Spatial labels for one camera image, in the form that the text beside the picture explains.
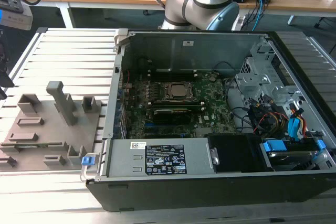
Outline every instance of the red wire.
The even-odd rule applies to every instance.
[[[265,116],[267,116],[268,114],[278,114],[278,115],[283,116],[285,119],[288,120],[288,118],[284,114],[282,114],[282,113],[279,113],[279,112],[268,112],[268,113],[266,113],[265,115],[262,116],[262,118],[260,119],[260,121],[258,123],[258,126],[261,124],[261,122],[265,119]],[[253,133],[255,133],[257,129],[258,129],[258,127],[256,127],[253,130]]]

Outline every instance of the circuit board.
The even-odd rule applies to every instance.
[[[155,124],[148,106],[151,101],[149,98],[150,89],[168,87],[169,85],[171,85],[169,82],[143,79],[141,75],[134,80],[132,84],[134,89],[129,91],[128,103],[126,104],[127,138],[187,138],[204,137],[208,133],[236,132],[233,117],[223,100],[222,80],[217,79],[217,75],[214,73],[198,74],[195,81],[186,84],[192,87],[188,97],[204,103],[204,109],[200,113],[191,114],[188,124]],[[165,98],[165,94],[160,92],[158,96]]]

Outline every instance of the blue latch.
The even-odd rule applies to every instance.
[[[290,118],[288,121],[288,135],[295,139],[295,142],[299,141],[298,131],[300,128],[300,120],[298,118]]]
[[[325,149],[327,146],[325,145],[324,141],[319,139],[317,140],[317,145],[320,148],[320,150]]]
[[[287,150],[282,140],[268,140],[263,145],[266,152],[284,152]]]
[[[96,157],[90,157],[90,156],[83,157],[82,158],[82,165],[83,166],[95,165],[95,159],[96,159]]]

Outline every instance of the motherboard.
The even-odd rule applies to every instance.
[[[129,139],[236,132],[217,73],[140,74],[124,90]]]

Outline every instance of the white table leg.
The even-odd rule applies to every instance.
[[[296,16],[294,16],[294,15],[290,16],[289,20],[287,21],[287,24],[289,26],[292,25],[292,22],[294,21],[295,18],[296,18]]]
[[[63,21],[66,28],[75,28],[75,20],[73,18],[71,8],[68,2],[57,3],[57,7],[60,9],[63,17]]]
[[[231,29],[232,31],[240,31],[241,30],[247,13],[248,13],[248,9],[239,10],[239,14],[238,14],[235,22],[232,25],[232,29]]]

